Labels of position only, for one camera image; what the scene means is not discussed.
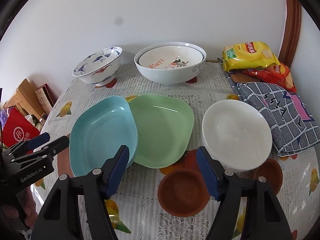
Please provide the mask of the brown clay saucer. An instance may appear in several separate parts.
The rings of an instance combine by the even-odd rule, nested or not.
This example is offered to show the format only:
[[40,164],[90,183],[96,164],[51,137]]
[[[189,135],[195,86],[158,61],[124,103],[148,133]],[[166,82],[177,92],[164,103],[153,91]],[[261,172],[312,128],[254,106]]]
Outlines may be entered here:
[[157,191],[160,206],[177,217],[189,217],[199,213],[210,198],[199,171],[182,168],[167,174]]
[[278,194],[283,184],[283,172],[279,163],[274,159],[267,159],[253,173],[253,178],[265,177],[275,194]]

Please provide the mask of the blue square plate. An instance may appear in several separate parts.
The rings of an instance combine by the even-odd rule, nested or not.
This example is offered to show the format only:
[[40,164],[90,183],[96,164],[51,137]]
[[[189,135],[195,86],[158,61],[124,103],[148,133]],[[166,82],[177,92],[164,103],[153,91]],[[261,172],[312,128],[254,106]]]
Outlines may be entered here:
[[138,144],[136,124],[128,102],[111,96],[95,104],[76,120],[69,138],[69,159],[76,177],[102,167],[121,145],[129,148],[130,167]]

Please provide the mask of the white round bowl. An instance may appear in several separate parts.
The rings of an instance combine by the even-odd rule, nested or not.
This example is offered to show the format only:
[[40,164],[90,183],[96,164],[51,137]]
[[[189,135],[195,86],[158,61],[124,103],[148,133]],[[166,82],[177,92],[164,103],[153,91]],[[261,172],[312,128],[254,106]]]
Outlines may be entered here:
[[203,116],[202,136],[209,155],[234,172],[258,168],[272,149],[272,134],[265,118],[238,100],[211,105]]

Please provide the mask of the green square plate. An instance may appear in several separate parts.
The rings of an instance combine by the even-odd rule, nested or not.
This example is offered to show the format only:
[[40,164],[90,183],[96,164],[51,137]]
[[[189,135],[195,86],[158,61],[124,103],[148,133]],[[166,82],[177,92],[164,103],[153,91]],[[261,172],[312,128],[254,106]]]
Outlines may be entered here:
[[164,168],[185,153],[194,127],[194,113],[182,100],[145,94],[129,101],[138,132],[134,162]]

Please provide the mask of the red paper bag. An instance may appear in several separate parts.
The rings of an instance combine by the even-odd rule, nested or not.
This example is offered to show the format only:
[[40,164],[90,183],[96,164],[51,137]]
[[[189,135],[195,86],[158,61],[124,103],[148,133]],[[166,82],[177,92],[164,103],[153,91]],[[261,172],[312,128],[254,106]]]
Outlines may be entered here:
[[33,139],[39,134],[39,130],[16,108],[13,108],[3,128],[3,143],[5,146],[11,147],[18,142]]

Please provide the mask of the brown plate under blue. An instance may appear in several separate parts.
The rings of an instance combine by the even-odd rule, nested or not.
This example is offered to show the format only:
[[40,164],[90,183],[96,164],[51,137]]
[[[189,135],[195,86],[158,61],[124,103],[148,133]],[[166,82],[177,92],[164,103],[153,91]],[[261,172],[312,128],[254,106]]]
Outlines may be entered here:
[[74,178],[74,174],[70,165],[69,147],[57,155],[57,170],[59,176],[62,174],[67,174],[70,178]]

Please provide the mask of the brown framed picture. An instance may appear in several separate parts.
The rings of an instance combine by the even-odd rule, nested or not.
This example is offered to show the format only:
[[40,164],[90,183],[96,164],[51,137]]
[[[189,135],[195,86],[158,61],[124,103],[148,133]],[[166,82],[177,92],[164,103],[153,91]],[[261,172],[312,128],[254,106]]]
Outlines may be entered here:
[[45,114],[49,115],[56,103],[56,97],[53,95],[49,86],[45,83],[44,85],[38,87],[35,90],[35,95]]

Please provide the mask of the grey checked folded cloth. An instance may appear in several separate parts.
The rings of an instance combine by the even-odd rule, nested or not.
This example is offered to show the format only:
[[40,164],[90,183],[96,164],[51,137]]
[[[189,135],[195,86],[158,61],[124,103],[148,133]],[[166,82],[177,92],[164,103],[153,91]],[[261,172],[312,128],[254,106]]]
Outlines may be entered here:
[[238,96],[254,107],[267,121],[274,150],[288,157],[319,144],[319,126],[296,93],[264,82],[235,82],[225,76]]

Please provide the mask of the blue bird patterned bowl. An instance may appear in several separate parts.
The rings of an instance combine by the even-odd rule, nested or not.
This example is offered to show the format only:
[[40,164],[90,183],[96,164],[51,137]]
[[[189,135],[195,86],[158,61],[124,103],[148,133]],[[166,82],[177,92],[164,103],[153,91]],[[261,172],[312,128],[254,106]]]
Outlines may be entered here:
[[120,67],[121,47],[108,47],[88,55],[73,70],[73,76],[82,82],[103,87],[114,80]]

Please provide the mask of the lace fruit print tablecloth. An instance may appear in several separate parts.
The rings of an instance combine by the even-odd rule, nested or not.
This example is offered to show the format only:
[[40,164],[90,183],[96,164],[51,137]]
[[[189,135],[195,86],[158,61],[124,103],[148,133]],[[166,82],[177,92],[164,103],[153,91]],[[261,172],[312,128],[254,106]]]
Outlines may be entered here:
[[[163,140],[169,146],[167,157],[177,160],[187,150],[202,143],[202,118],[207,108],[231,93],[230,85],[218,63],[207,62],[195,83],[161,85],[151,82],[139,73],[134,64],[125,64],[116,72],[117,83],[112,88],[95,88],[74,79],[54,105],[43,131],[56,139],[71,132],[77,118],[109,96],[130,99],[143,94],[169,96],[187,103],[194,113],[194,126],[187,143]],[[313,148],[300,153],[296,159],[280,161],[284,182],[278,199],[287,216],[289,226],[303,239],[316,226],[319,218],[319,191],[309,192],[311,170],[318,167]],[[205,210],[189,218],[167,215],[156,200],[156,186],[162,174],[132,164],[124,174],[115,194],[120,216],[131,230],[122,233],[122,239],[204,239],[209,223],[217,210],[217,202],[210,200]]]

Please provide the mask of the red chips bag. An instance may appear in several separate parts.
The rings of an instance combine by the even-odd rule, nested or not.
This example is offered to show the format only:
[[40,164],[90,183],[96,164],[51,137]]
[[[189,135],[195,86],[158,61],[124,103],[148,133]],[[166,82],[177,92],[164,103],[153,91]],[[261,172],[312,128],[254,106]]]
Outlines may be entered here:
[[290,69],[283,63],[271,64],[264,69],[246,69],[242,72],[260,81],[279,85],[289,92],[297,92]]

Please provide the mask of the large white outer bowl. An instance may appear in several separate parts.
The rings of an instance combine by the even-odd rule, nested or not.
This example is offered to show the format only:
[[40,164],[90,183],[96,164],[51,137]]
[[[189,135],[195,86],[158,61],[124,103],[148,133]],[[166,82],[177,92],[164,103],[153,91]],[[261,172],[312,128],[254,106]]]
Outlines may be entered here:
[[[187,46],[187,47],[197,49],[202,53],[203,60],[200,63],[197,63],[193,66],[180,68],[180,69],[167,69],[167,70],[150,69],[150,68],[145,68],[139,65],[138,60],[145,52],[161,46],[172,46],[172,45]],[[140,74],[142,74],[148,80],[156,83],[172,85],[172,84],[184,83],[197,77],[197,75],[200,73],[200,71],[202,70],[205,64],[206,57],[207,57],[207,54],[205,50],[197,45],[194,45],[191,43],[185,43],[185,42],[164,42],[164,43],[154,44],[140,50],[135,55],[134,62]]]

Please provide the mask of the lemon print inner bowl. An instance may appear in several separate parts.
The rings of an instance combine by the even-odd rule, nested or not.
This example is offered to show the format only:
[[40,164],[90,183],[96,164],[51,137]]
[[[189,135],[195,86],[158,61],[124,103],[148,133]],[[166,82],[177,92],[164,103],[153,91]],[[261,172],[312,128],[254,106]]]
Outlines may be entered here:
[[187,46],[161,46],[145,52],[138,60],[139,65],[150,69],[180,69],[193,66],[203,60],[197,49]]

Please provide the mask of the yellow chips bag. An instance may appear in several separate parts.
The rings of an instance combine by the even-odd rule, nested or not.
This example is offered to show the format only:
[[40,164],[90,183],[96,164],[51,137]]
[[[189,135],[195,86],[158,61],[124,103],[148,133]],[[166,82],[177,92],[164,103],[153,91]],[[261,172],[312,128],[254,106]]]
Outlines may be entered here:
[[261,41],[225,46],[222,52],[223,70],[265,69],[280,62],[269,46]]

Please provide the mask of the brown wooden door frame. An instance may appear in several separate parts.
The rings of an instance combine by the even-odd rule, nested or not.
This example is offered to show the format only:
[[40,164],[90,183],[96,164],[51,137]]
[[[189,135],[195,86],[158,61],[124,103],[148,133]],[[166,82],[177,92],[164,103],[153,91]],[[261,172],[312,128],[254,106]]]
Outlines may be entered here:
[[286,0],[286,19],[283,40],[278,59],[288,67],[291,67],[295,57],[300,27],[302,21],[302,6],[298,0]]

